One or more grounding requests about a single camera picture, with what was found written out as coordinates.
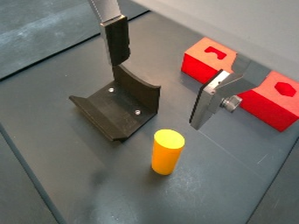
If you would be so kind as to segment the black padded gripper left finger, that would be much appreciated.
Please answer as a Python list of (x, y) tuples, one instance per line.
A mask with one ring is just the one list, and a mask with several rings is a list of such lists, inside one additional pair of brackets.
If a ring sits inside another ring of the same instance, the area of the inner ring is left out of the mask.
[(131, 53), (127, 16), (120, 12), (118, 0), (88, 0), (88, 3), (107, 43), (110, 63), (115, 67), (128, 59)]

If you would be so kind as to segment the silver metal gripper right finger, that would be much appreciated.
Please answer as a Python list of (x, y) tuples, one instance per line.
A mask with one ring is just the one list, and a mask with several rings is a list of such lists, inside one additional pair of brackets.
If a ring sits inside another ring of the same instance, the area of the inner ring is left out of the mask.
[(271, 69), (239, 54), (233, 63), (233, 72), (218, 71), (209, 82), (201, 87), (190, 124), (198, 130), (211, 119), (221, 108), (233, 112), (242, 102), (241, 93), (257, 88)]

